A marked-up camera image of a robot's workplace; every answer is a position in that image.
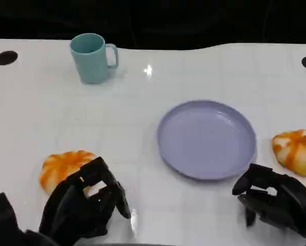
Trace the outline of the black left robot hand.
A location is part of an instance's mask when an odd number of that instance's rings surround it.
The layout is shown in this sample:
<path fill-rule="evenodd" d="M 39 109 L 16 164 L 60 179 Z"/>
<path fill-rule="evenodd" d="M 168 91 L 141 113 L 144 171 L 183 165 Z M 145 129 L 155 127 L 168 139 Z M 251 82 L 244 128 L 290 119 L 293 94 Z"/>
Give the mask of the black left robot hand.
<path fill-rule="evenodd" d="M 39 232 L 59 245 L 104 236 L 115 209 L 131 217 L 123 187 L 98 157 L 57 185 L 45 205 Z"/>

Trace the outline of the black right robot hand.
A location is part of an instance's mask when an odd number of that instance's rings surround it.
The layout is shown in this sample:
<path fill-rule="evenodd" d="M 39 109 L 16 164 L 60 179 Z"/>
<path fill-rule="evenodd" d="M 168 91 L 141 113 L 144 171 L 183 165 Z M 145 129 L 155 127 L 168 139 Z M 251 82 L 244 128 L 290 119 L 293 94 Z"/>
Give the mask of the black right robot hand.
<path fill-rule="evenodd" d="M 252 163 L 232 194 L 245 207 L 247 227 L 253 226 L 258 215 L 262 222 L 306 239 L 306 187 L 296 178 Z"/>

